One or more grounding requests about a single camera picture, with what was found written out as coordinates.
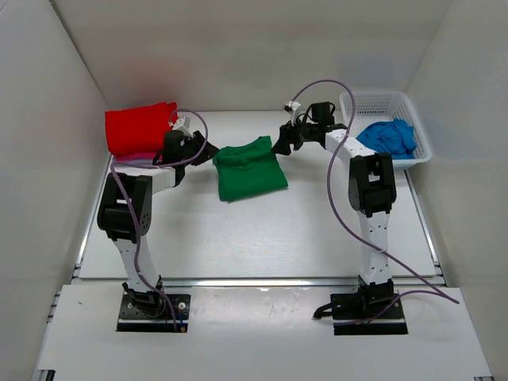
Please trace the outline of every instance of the black mounting plate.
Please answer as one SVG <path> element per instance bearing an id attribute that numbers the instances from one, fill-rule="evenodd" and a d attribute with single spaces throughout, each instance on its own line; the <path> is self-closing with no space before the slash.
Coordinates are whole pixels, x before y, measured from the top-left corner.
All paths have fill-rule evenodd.
<path id="1" fill-rule="evenodd" d="M 173 325 L 171 314 L 163 311 L 158 317 L 149 317 L 139 311 L 132 305 L 130 297 L 123 294 L 121 298 L 120 311 L 118 312 L 117 331 L 118 332 L 166 332 L 166 333 L 186 333 L 189 326 L 189 313 L 191 311 L 191 296 L 189 294 L 166 294 L 171 300 L 171 304 L 176 313 L 177 331 Z M 179 310 L 178 305 L 185 303 L 185 308 Z"/>
<path id="2" fill-rule="evenodd" d="M 341 304 L 341 300 L 347 300 L 348 294 L 331 294 L 332 302 Z M 337 307 L 332 309 L 333 333 L 335 336 L 356 335 L 406 335 L 408 333 L 406 319 L 402 303 L 396 302 L 382 316 L 368 324 L 341 325 L 341 322 L 364 320 L 379 314 L 389 303 L 379 303 L 369 306 L 366 311 L 358 309 L 341 310 Z"/>

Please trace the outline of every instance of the white platform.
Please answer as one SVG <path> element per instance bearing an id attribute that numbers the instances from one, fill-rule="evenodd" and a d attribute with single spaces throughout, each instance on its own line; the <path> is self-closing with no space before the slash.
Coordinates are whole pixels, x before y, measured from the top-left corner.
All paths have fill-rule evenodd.
<path id="1" fill-rule="evenodd" d="M 281 112 L 203 113 L 210 142 L 219 148 L 247 144 L 270 135 L 288 120 Z M 201 129 L 193 119 L 192 129 Z M 156 194 L 148 244 L 164 278 L 356 277 L 360 244 L 339 225 L 326 195 L 330 154 L 306 143 L 289 157 L 279 156 L 289 188 L 256 198 L 219 201 L 217 171 L 211 162 L 187 167 L 175 189 Z M 357 232 L 358 217 L 347 199 L 347 168 L 339 160 L 333 189 L 339 210 Z M 410 188 L 397 174 L 397 201 L 389 224 L 389 250 L 422 275 L 435 275 Z M 393 275 L 408 275 L 392 264 Z M 92 225 L 81 279 L 123 279 L 121 257 L 106 234 Z"/>
<path id="2" fill-rule="evenodd" d="M 403 300 L 409 334 L 335 337 L 329 289 L 192 288 L 189 332 L 118 333 L 117 284 L 65 286 L 38 368 L 55 381 L 472 381 L 491 375 L 458 289 Z"/>

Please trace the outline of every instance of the blue cloth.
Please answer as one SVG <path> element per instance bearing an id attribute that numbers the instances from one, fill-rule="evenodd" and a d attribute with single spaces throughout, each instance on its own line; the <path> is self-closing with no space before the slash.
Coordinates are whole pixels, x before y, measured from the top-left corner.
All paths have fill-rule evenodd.
<path id="1" fill-rule="evenodd" d="M 378 121 L 369 125 L 356 139 L 376 152 L 390 153 L 393 159 L 413 159 L 416 148 L 413 129 L 403 119 Z"/>

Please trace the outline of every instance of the red cloth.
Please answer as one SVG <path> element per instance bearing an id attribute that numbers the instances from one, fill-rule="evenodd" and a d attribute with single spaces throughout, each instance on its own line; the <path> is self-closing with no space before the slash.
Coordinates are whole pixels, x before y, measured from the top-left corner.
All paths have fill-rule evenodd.
<path id="1" fill-rule="evenodd" d="M 169 131 L 169 116 L 176 103 L 157 103 L 136 109 L 106 111 L 106 140 L 115 155 L 154 152 L 163 148 L 164 133 Z M 173 114 L 171 122 L 178 119 Z"/>

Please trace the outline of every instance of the white plastic basket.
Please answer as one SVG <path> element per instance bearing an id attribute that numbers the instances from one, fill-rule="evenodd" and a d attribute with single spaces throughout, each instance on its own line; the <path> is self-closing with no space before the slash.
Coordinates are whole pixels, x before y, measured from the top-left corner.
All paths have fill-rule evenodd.
<path id="1" fill-rule="evenodd" d="M 352 123 L 351 135 L 357 137 L 364 129 L 377 121 L 404 119 L 414 127 L 414 159 L 393 160 L 394 169 L 404 170 L 415 164 L 429 161 L 432 155 L 429 142 L 423 131 L 423 124 L 407 95 L 401 91 L 367 90 L 353 91 L 356 101 L 356 115 Z M 344 92 L 340 97 L 342 117 L 347 125 L 352 112 L 351 97 Z"/>

